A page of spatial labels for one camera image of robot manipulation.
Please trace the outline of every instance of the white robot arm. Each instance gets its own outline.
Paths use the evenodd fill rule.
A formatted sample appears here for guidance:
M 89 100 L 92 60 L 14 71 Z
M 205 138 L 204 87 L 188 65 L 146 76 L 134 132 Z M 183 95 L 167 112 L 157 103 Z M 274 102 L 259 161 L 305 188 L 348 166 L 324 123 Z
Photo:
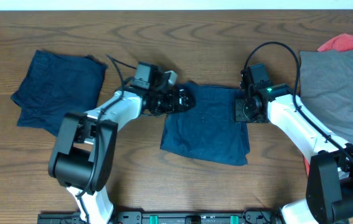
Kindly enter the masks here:
M 271 122 L 284 131 L 311 162 L 306 198 L 315 198 L 285 205 L 279 213 L 271 216 L 271 222 L 333 223 L 353 217 L 353 189 L 350 189 L 350 196 L 346 196 L 345 192 L 341 192 L 344 186 L 340 185 L 343 174 L 351 172 L 353 177 L 353 167 L 349 160 L 338 154 L 338 149 L 328 141 L 329 137 L 326 139 L 296 111 L 291 89 L 287 85 L 274 86 L 264 71 L 266 73 L 263 65 L 249 67 L 243 71 L 247 97 L 236 99 L 235 119 L 237 122 Z M 153 65 L 139 63 L 131 86 L 123 89 L 123 92 L 116 91 L 112 99 L 94 110 L 84 114 L 71 113 L 64 118 L 50 158 L 49 174 L 75 197 L 80 208 L 81 222 L 107 224 L 115 218 L 105 183 L 111 171 L 116 133 L 144 110 L 149 110 L 151 114 L 175 113 L 186 111 L 195 105 L 187 90 L 172 88 L 176 77 L 174 72 L 163 73 Z M 298 96 L 296 102 L 301 111 L 323 132 L 332 136 L 341 147 L 349 146 L 345 139 L 336 136 L 311 114 Z M 98 142 L 95 138 L 97 135 L 100 139 Z M 93 144 L 98 150 L 92 153 L 82 151 L 73 147 L 73 142 Z M 347 150 L 353 156 L 353 147 Z M 324 173 L 329 175 L 327 180 L 324 180 Z M 78 197 L 83 191 L 87 194 Z

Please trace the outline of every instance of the black cable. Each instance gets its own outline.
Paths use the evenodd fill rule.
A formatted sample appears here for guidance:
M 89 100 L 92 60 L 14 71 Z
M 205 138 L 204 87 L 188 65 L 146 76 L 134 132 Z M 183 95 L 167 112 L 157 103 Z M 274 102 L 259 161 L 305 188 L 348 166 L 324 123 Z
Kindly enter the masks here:
M 251 90 L 253 90 L 255 92 L 255 86 L 253 85 L 253 83 L 248 85 L 248 97 L 251 98 L 252 94 L 251 94 Z
M 96 120 L 96 136 L 95 136 L 95 157 L 93 158 L 93 167 L 92 167 L 92 171 L 90 172 L 90 176 L 89 176 L 89 180 L 88 180 L 88 183 L 86 184 L 85 188 L 78 194 L 76 195 L 75 197 L 79 200 L 80 204 L 81 204 L 81 207 L 82 207 L 82 210 L 83 212 L 85 212 L 85 217 L 86 217 L 86 220 L 87 220 L 87 223 L 89 223 L 89 214 L 87 212 L 87 209 L 86 209 L 86 206 L 82 200 L 82 196 L 87 192 L 87 190 L 91 187 L 92 185 L 92 180 L 93 180 L 93 177 L 95 176 L 95 172 L 96 172 L 96 166 L 97 166 L 97 160 L 98 160 L 98 155 L 99 155 L 99 135 L 100 135 L 100 119 L 101 117 L 103 116 L 103 114 L 109 109 L 111 108 L 114 104 L 116 104 L 117 102 L 119 102 L 120 100 L 122 100 L 122 98 L 124 97 L 124 86 L 130 82 L 132 80 L 131 77 L 127 78 L 125 81 L 123 80 L 123 77 L 122 77 L 122 74 L 121 74 L 121 71 L 120 71 L 120 68 L 118 68 L 117 64 L 115 62 L 118 62 L 122 65 L 125 65 L 129 68 L 134 68 L 136 69 L 135 67 L 131 66 L 131 65 L 127 65 L 123 62 L 120 62 L 114 58 L 112 58 L 111 56 L 107 55 L 107 57 L 111 60 L 112 64 L 114 65 L 117 73 L 118 73 L 118 76 L 120 77 L 120 81 L 121 81 L 121 95 L 114 101 L 112 101 L 111 103 L 109 103 L 107 106 L 103 107 L 100 109 L 99 113 L 98 113 L 98 116 L 97 116 L 97 120 Z
M 132 65 L 128 65 L 127 63 L 123 63 L 123 62 L 121 62 L 121 61 L 119 61 L 119 60 L 117 60 L 117 59 L 115 59 L 113 57 L 110 57 L 109 55 L 107 55 L 107 57 L 110 58 L 110 60 L 114 60 L 115 62 L 122 64 L 123 66 L 126 66 L 128 68 L 132 68 L 132 69 L 136 69 L 136 67 L 134 67 Z
M 348 160 L 350 160 L 350 162 L 353 164 L 353 157 L 351 155 L 349 155 L 349 153 L 347 153 L 345 151 L 344 148 L 342 148 L 337 142 L 335 142 L 330 134 L 326 134 L 321 128 L 319 128 L 316 124 L 314 124 L 301 110 L 301 107 L 298 106 L 297 102 L 296 102 L 296 91 L 298 89 L 298 82 L 299 82 L 299 77 L 300 77 L 300 71 L 299 71 L 299 61 L 298 58 L 296 56 L 296 54 L 294 53 L 294 51 L 288 47 L 287 45 L 280 43 L 280 42 L 276 42 L 276 41 L 271 41 L 271 42 L 266 42 L 263 43 L 261 45 L 259 45 L 255 50 L 253 50 L 251 52 L 251 54 L 248 56 L 247 60 L 245 61 L 245 65 L 244 65 L 244 69 L 247 69 L 248 66 L 248 61 L 251 59 L 252 55 L 261 47 L 265 46 L 265 45 L 269 45 L 269 44 L 276 44 L 276 45 L 280 45 L 284 48 L 286 48 L 294 57 L 295 59 L 295 64 L 296 64 L 296 79 L 295 79 L 295 86 L 294 86 L 294 93 L 293 93 L 293 103 L 295 106 L 296 111 L 298 111 L 300 113 L 300 115 L 315 129 L 317 130 L 325 139 L 326 141 L 329 141 L 333 146 L 335 146 L 338 150 L 340 150 L 343 155 L 345 155 Z
M 264 223 L 264 224 L 270 224 L 270 221 L 265 217 L 265 215 L 262 213 L 262 211 L 259 211 L 257 209 L 252 209 L 252 208 L 246 209 L 242 214 L 242 218 L 244 219 L 245 224 L 253 224 L 250 221 L 248 221 L 247 218 L 245 217 L 245 213 L 248 211 L 260 212 L 263 216 L 263 219 L 266 221 L 266 223 Z

